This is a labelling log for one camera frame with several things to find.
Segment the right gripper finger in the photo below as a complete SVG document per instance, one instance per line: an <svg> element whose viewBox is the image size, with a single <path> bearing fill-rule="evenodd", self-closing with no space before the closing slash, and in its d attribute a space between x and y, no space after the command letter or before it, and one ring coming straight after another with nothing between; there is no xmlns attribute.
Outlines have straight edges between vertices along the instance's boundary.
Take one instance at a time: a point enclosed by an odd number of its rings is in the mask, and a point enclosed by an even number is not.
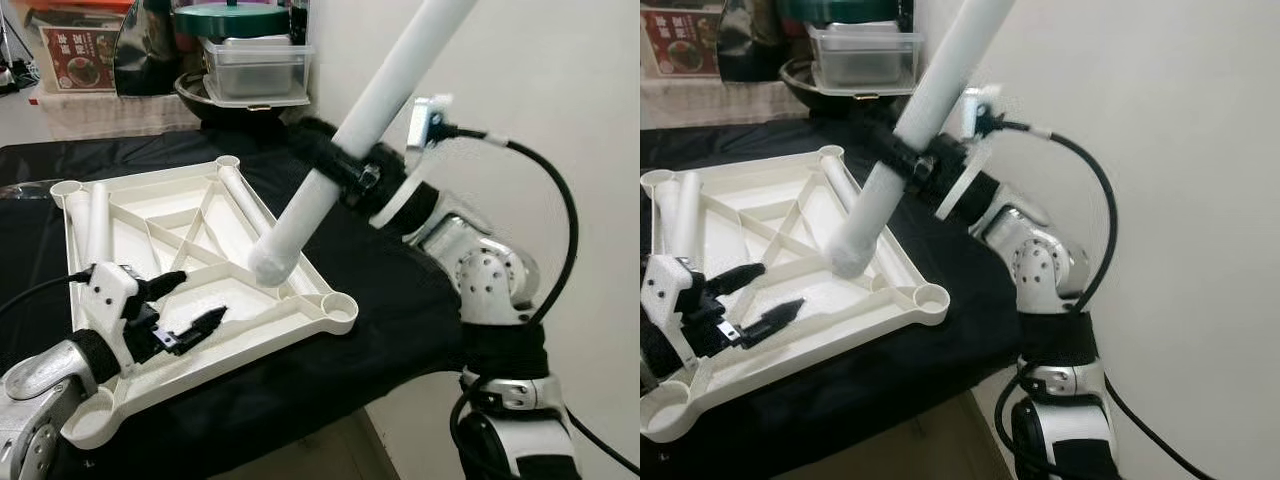
<svg viewBox="0 0 1280 480"><path fill-rule="evenodd" d="M333 180L347 196L364 193L364 163L342 148L311 148L303 152L303 160L325 178Z"/></svg>
<svg viewBox="0 0 1280 480"><path fill-rule="evenodd" d="M873 140L868 148L878 163L897 173L908 188L920 188L925 183L925 156L901 140Z"/></svg>
<svg viewBox="0 0 1280 480"><path fill-rule="evenodd" d="M858 142L873 151L908 151L893 133L897 111L888 104L874 104L858 113Z"/></svg>
<svg viewBox="0 0 1280 480"><path fill-rule="evenodd" d="M337 127L305 116L293 123L293 156L301 161L344 161L346 151L334 143Z"/></svg>

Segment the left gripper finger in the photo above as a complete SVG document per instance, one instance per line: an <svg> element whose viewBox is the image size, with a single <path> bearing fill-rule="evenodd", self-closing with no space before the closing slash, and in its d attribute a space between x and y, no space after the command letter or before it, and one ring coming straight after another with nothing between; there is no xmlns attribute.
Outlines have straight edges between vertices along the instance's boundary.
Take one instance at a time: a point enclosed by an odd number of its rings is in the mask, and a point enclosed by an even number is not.
<svg viewBox="0 0 1280 480"><path fill-rule="evenodd" d="M791 300L765 311L755 323L741 328L741 337L736 346L755 347L780 333L797 317L805 302L804 298Z"/></svg>
<svg viewBox="0 0 1280 480"><path fill-rule="evenodd" d="M197 316L182 333L160 330L163 349L170 355L184 355L206 340L220 325L228 307L211 308Z"/></svg>
<svg viewBox="0 0 1280 480"><path fill-rule="evenodd" d="M750 262L731 268L717 276L707 280L705 296L716 298L728 296L750 285L755 279L767 273L767 266L762 262Z"/></svg>
<svg viewBox="0 0 1280 480"><path fill-rule="evenodd" d="M161 300L163 297L170 294L179 285L186 283L188 279L188 273L183 270L165 271L150 280L142 280L138 287L137 297L143 302L154 302Z"/></svg>

